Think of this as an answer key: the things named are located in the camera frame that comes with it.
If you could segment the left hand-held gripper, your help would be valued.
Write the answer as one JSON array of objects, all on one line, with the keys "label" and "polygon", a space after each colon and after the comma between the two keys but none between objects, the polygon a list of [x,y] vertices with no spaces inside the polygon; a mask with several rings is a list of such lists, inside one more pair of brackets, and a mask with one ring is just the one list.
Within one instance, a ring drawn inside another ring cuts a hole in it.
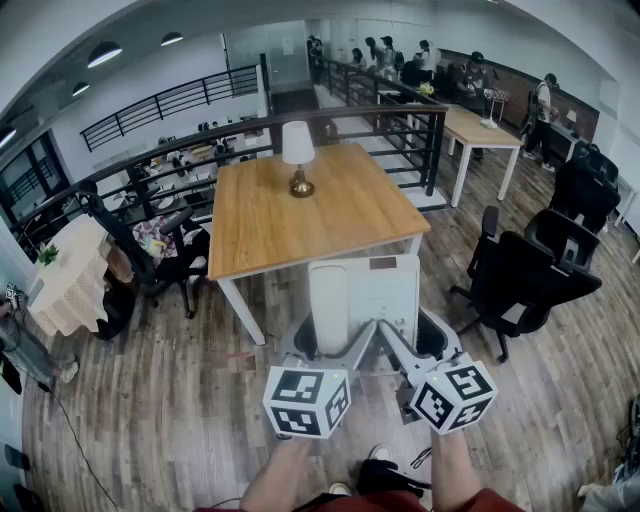
[{"label": "left hand-held gripper", "polygon": [[352,405],[351,384],[377,332],[370,320],[337,355],[318,356],[313,315],[296,320],[283,337],[286,354],[269,370],[263,406],[279,436],[329,438]]}]

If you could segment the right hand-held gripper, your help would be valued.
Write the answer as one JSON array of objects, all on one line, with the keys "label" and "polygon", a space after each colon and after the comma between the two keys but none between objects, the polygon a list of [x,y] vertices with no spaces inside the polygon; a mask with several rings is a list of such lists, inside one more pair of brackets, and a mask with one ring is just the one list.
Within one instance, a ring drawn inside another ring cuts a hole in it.
[{"label": "right hand-held gripper", "polygon": [[387,320],[379,320],[377,326],[383,345],[406,374],[396,393],[405,424],[424,420],[445,435],[480,421],[498,388],[482,362],[461,352],[459,337],[448,324],[421,308],[418,354]]}]

